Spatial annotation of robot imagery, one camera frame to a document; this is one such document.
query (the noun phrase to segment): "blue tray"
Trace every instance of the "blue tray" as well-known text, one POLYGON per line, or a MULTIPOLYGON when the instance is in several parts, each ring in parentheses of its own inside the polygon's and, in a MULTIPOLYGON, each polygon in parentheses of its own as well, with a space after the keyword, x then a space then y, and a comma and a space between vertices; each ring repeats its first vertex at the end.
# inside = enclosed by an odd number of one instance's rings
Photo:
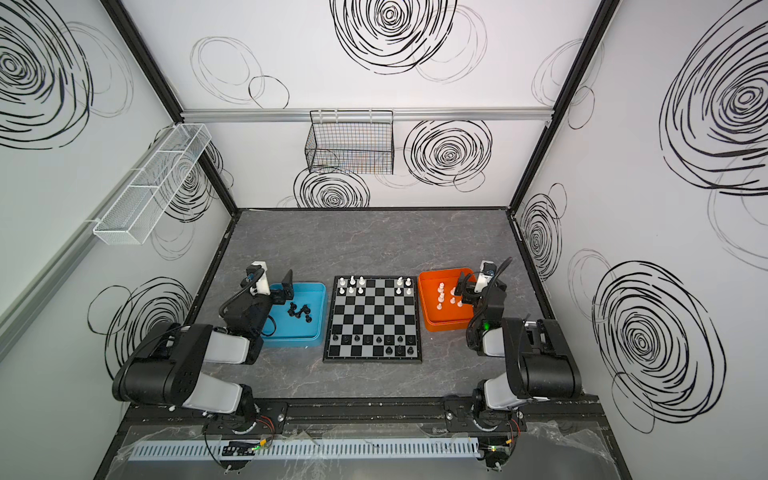
MULTIPOLYGON (((279 283, 270 285, 270 289, 282 289, 279 283)), ((322 283, 294 283, 293 300, 288 300, 285 305, 272 305, 270 315, 275 319, 277 331, 273 336, 262 336, 265 347, 284 346, 319 346, 323 344, 323 334, 326 331, 326 286, 322 283), (304 319, 288 315, 290 303, 296 304, 296 311, 302 305, 307 305, 312 321, 307 323, 304 319)), ((272 322, 264 324, 264 332, 272 332, 272 322)))

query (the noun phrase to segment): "black circle drawing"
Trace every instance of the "black circle drawing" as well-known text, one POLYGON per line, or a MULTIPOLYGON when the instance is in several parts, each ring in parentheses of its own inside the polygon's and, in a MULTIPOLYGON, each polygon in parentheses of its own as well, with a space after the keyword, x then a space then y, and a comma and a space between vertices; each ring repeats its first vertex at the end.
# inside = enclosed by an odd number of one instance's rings
POLYGON ((0 8, 0 145, 69 145, 85 128, 94 99, 80 45, 48 2, 18 0, 0 8))
POLYGON ((190 66, 200 86, 220 100, 241 105, 255 103, 261 108, 288 106, 290 93, 285 84, 265 75, 250 47, 236 38, 201 38, 192 47, 190 66), (231 57, 233 61, 222 67, 217 65, 220 57, 231 57))
POLYGON ((598 285, 610 270, 611 265, 595 250, 585 248, 571 257, 568 263, 568 290, 571 300, 585 319, 603 321, 602 318, 592 318, 595 311, 594 293, 598 291, 598 285))
POLYGON ((377 74, 429 60, 448 37, 455 10, 456 0, 330 0, 344 52, 377 74))
POLYGON ((306 168, 293 181, 293 195, 302 208, 368 207, 371 192, 353 172, 338 167, 306 168))
POLYGON ((178 280, 158 276, 129 290, 112 285, 88 304, 86 323, 104 336, 104 365, 111 379, 147 332, 159 322, 184 323, 192 295, 178 280))
POLYGON ((547 194, 536 194, 525 205, 520 228, 541 280, 549 278, 558 268, 563 250, 560 219, 565 214, 568 197, 562 184, 553 184, 547 194), (559 207, 553 200, 562 192, 564 203, 559 207))
POLYGON ((150 241, 163 260, 179 260, 192 247, 194 231, 194 222, 180 222, 163 215, 152 229, 150 241))
MULTIPOLYGON (((583 38, 577 38, 560 45, 539 65, 531 81, 531 93, 540 104, 554 105, 583 40, 583 38)), ((591 89, 592 84, 598 78, 603 56, 604 47, 600 43, 579 83, 579 87, 587 86, 591 89)), ((579 89, 571 100, 571 105, 581 103, 586 95, 586 91, 579 89)))
POLYGON ((616 406, 637 431, 655 420, 689 422, 720 399, 723 344, 699 300, 669 271, 644 261, 618 264, 598 286, 593 319, 614 401, 625 397, 616 406), (646 415, 627 412, 628 405, 646 415))
MULTIPOLYGON (((406 165, 428 185, 457 187, 470 183, 491 160, 493 136, 484 121, 421 121, 406 138, 406 165)), ((480 186, 472 183, 472 191, 480 186)))
MULTIPOLYGON (((91 113, 111 118, 123 114, 134 100, 134 76, 123 51, 98 28, 80 22, 67 22, 67 28, 83 49, 93 78, 91 113)), ((75 98, 85 98, 82 85, 75 98)))
POLYGON ((440 49, 416 65, 427 80, 448 84, 467 76, 478 66, 488 48, 485 22, 469 7, 456 5, 451 32, 440 49))
POLYGON ((767 18, 768 2, 737 2, 701 37, 667 90, 661 150, 689 184, 768 195, 767 18))

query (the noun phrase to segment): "gray marble tabletop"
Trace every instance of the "gray marble tabletop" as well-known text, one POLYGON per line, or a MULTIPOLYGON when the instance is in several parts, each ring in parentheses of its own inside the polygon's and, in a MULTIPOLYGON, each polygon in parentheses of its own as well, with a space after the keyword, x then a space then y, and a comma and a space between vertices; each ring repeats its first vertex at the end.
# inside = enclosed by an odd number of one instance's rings
MULTIPOLYGON (((418 276, 507 257, 505 315, 540 317, 503 210, 245 211, 197 322, 223 325, 218 307, 254 260, 267 262, 271 283, 293 269, 294 282, 330 289, 336 275, 418 276)), ((421 336, 421 364, 323 363, 318 346, 264 348, 251 366, 206 364, 204 372, 247 384, 257 398, 312 398, 468 395, 505 371, 503 359, 467 348, 463 330, 431 333, 422 321, 421 336)))

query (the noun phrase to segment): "orange tray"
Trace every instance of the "orange tray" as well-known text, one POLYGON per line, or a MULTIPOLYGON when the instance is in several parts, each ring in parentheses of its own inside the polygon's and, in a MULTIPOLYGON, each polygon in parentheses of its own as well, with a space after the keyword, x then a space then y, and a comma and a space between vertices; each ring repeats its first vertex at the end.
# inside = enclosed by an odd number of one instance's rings
POLYGON ((424 327, 430 332, 445 332, 446 330, 461 330, 467 328, 469 320, 472 319, 472 305, 464 304, 456 306, 451 303, 451 289, 456 286, 458 277, 464 272, 469 275, 471 281, 475 280, 471 268, 454 268, 451 270, 433 270, 432 272, 422 272, 419 275, 419 299, 422 303, 422 312, 424 313, 424 327), (437 288, 443 282, 445 300, 442 302, 442 309, 437 310, 437 288))

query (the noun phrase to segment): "white wall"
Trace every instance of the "white wall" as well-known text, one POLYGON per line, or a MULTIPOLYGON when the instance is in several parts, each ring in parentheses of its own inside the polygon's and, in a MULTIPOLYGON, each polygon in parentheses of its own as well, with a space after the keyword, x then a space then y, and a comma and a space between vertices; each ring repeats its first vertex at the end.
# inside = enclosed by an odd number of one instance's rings
POLYGON ((637 480, 768 476, 768 2, 717 23, 751 3, 625 0, 592 119, 561 127, 518 212, 637 480))
MULTIPOLYGON (((87 220, 146 151, 157 130, 169 123, 100 2, 62 0, 50 6, 37 0, 26 6, 31 5, 51 19, 52 29, 38 25, 31 31, 34 22, 26 23, 24 18, 29 17, 13 13, 20 12, 23 5, 2 2, 0 16, 5 28, 0 37, 17 35, 35 45, 41 45, 40 38, 56 38, 58 42, 47 45, 68 46, 71 64, 58 63, 56 52, 34 48, 28 50, 30 58, 47 58, 50 65, 68 71, 70 80, 84 82, 74 91, 78 97, 91 90, 90 71, 94 93, 92 104, 73 104, 67 103, 72 90, 67 91, 63 119, 54 114, 55 108, 51 112, 49 103, 36 104, 21 96, 9 87, 9 76, 35 76, 19 73, 23 62, 9 61, 9 44, 0 40, 4 45, 0 65, 0 161, 4 172, 0 308, 15 298, 87 220), (93 43, 94 38, 100 43, 93 43), (80 48, 85 60, 79 56, 80 48), (10 101, 12 94, 25 102, 10 101), (87 117, 85 105, 91 113, 87 117), (37 118, 48 123, 15 133, 9 127, 14 114, 42 114, 37 118), (56 131, 61 133, 51 136, 56 131), (47 150, 20 149, 24 146, 47 150)), ((16 52, 16 58, 23 58, 22 53, 16 52)), ((40 74, 39 78, 51 77, 40 74)), ((57 106, 55 96, 50 101, 57 106)), ((169 210, 171 214, 161 218, 144 245, 95 245, 0 362, 3 478, 81 480, 95 474, 124 411, 124 405, 111 396, 108 365, 114 371, 119 364, 112 346, 128 345, 128 354, 132 342, 140 341, 152 322, 184 320, 230 219, 199 169, 182 186, 174 205, 177 212, 169 210), (147 309, 121 310, 129 297, 134 305, 147 309), (110 330, 117 313, 118 323, 110 330), (93 333, 88 321, 96 332, 111 335, 93 333), (143 328, 126 338, 127 329, 119 328, 124 323, 143 328), (30 445, 44 446, 45 458, 30 445)))

